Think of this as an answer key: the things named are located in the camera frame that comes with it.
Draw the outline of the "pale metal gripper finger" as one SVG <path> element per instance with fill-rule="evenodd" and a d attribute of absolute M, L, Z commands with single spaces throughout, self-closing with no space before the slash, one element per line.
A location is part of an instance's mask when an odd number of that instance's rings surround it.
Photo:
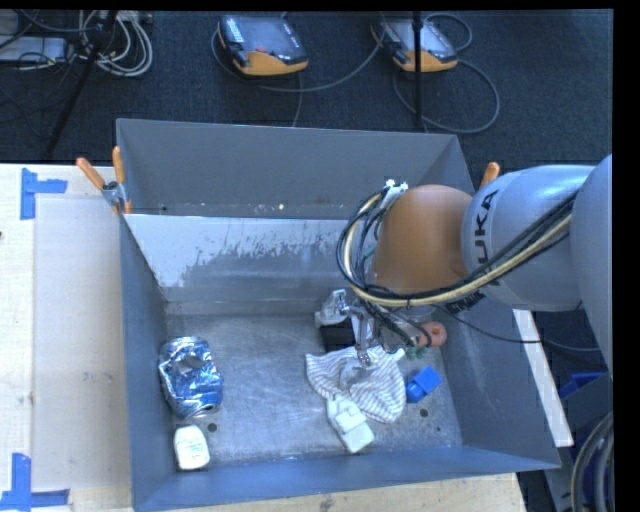
<path fill-rule="evenodd" d="M 316 312 L 317 326 L 332 326 L 342 323 L 348 316 L 346 290 L 333 290 Z"/>
<path fill-rule="evenodd" d="M 372 363 L 367 352 L 350 355 L 341 370 L 341 387 L 363 386 L 371 378 Z"/>

